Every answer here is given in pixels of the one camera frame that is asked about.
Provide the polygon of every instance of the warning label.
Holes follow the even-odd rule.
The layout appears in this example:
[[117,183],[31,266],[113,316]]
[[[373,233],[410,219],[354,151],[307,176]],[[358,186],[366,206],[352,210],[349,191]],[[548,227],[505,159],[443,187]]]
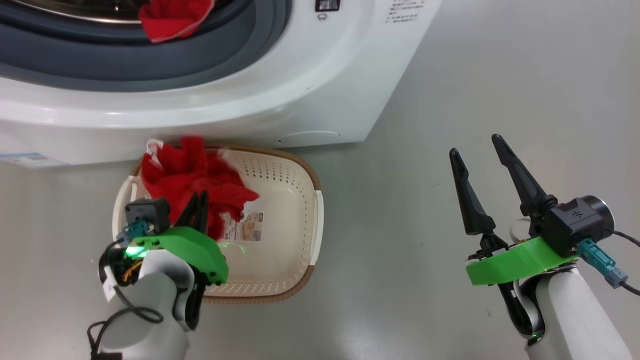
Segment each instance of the warning label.
[[22,154],[0,154],[0,161],[6,161],[28,168],[49,168],[67,165],[62,161],[52,159],[37,152],[26,152]]
[[225,241],[262,241],[263,213],[250,213],[243,222],[236,222],[231,215],[222,215],[225,222]]
[[416,21],[425,3],[426,0],[391,0],[386,23],[397,24]]

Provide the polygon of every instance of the teal connector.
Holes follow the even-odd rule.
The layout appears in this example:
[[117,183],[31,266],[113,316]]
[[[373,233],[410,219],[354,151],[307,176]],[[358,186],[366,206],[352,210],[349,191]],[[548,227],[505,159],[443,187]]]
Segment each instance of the teal connector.
[[116,235],[116,241],[127,247],[135,238],[146,236],[149,232],[149,223],[146,220],[138,220],[133,224],[129,224],[122,229],[122,232]]
[[576,253],[587,264],[600,272],[612,288],[620,287],[629,276],[616,268],[616,262],[591,239],[584,239],[578,244]]

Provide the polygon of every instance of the wire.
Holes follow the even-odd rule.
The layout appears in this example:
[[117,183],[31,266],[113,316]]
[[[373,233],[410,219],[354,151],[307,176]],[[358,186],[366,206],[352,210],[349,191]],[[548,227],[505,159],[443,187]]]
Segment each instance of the wire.
[[634,288],[633,286],[627,284],[627,282],[625,282],[625,281],[621,282],[620,286],[622,286],[623,288],[625,288],[629,292],[640,296],[640,290],[638,290],[638,289]]
[[133,264],[129,269],[127,269],[127,271],[125,271],[124,275],[122,276],[122,280],[124,282],[127,282],[127,279],[129,278],[129,276],[131,276],[131,274],[133,273],[133,270],[138,268],[140,265],[142,265],[142,260],[138,261],[137,263]]
[[[620,236],[621,238],[625,238],[629,241],[631,241],[632,243],[636,244],[637,246],[640,247],[640,241],[638,241],[636,238],[634,238],[633,236],[627,235],[621,231],[615,231],[614,229],[607,229],[608,231],[612,232],[615,235]],[[634,288],[633,286],[627,284],[626,281],[622,281],[620,282],[620,286],[625,288],[626,290],[628,290],[629,292],[631,292],[632,294],[636,294],[638,296],[640,296],[640,290]]]
[[119,239],[116,241],[113,241],[111,243],[109,243],[109,245],[107,245],[107,248],[104,249],[104,252],[108,252],[112,247],[119,245],[120,243],[124,242],[124,239]]
[[[107,327],[109,327],[109,325],[111,325],[113,320],[116,320],[118,317],[127,313],[134,313],[136,316],[138,316],[142,320],[150,323],[161,323],[162,321],[164,321],[164,317],[157,310],[151,309],[149,307],[144,307],[144,306],[134,306],[133,304],[131,304],[131,301],[129,301],[129,299],[127,299],[127,297],[124,296],[124,294],[122,293],[122,290],[118,286],[114,287],[113,289],[116,291],[118,298],[120,298],[120,300],[127,307],[117,311],[116,313],[111,315],[107,320],[95,322],[91,324],[89,328],[86,330],[86,335],[89,338],[89,347],[91,348],[92,359],[95,359],[97,357],[98,349],[100,349],[100,342],[102,341],[102,336],[104,335],[104,331],[106,331]],[[100,326],[100,325],[102,327],[98,332],[98,336],[94,339],[93,335],[91,334],[91,330],[93,330],[94,327]]]
[[629,236],[629,235],[627,235],[625,233],[622,233],[620,231],[615,231],[614,229],[607,229],[607,230],[609,230],[610,232],[614,233],[615,235],[620,236],[621,238],[625,238],[625,239],[631,241],[632,243],[636,244],[637,246],[640,246],[640,241],[638,241],[636,238],[634,238],[632,236]]
[[514,227],[518,222],[531,222],[530,218],[519,218],[518,220],[515,220],[514,222],[511,223],[511,226],[509,226],[509,237],[511,238],[511,241],[513,241],[514,244],[519,244],[522,242],[521,239],[519,239],[516,234],[514,233]]

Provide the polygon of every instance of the orange wire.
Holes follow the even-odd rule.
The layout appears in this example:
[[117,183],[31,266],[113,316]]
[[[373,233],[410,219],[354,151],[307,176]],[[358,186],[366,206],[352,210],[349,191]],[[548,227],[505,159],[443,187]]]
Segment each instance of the orange wire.
[[137,267],[139,267],[140,265],[142,265],[142,260],[133,264],[132,267],[130,267],[127,271],[124,272],[124,275],[122,276],[122,280],[126,281],[129,276],[131,276],[131,272],[133,272],[133,270],[135,270]]

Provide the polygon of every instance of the washing machine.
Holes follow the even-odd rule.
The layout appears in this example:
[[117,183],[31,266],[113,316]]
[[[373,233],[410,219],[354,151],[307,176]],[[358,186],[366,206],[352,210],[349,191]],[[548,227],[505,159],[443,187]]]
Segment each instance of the washing machine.
[[0,159],[131,160],[149,138],[367,137],[440,0],[218,0],[151,44],[139,0],[0,0]]

